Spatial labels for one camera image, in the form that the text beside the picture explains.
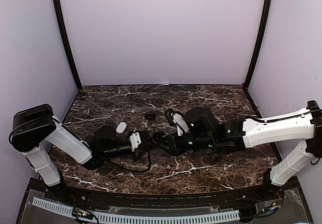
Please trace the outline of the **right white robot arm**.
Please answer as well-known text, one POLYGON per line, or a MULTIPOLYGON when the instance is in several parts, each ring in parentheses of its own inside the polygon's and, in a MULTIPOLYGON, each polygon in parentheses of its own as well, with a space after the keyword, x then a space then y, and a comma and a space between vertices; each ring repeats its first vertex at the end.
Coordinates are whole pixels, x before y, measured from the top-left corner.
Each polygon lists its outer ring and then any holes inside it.
POLYGON ((246 117, 220 124, 209 108, 195 107, 181 115, 165 112, 178 132, 164 137, 167 152, 179 156, 187 151, 212 149, 218 153, 244 151, 262 144, 297 139, 299 144, 278 165, 265 173, 257 197, 267 201, 303 167, 321 159, 321 108, 316 101, 298 111, 269 118, 246 117))

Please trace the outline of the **white earbud charging case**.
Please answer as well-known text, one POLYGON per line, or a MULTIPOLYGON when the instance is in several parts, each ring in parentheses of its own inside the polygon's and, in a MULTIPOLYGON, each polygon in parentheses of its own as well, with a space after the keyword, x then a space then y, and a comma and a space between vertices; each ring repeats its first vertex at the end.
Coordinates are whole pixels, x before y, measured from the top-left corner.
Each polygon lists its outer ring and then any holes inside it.
POLYGON ((125 122, 120 122, 116 128, 116 132, 118 134, 122 134, 127 128, 127 124, 125 122))

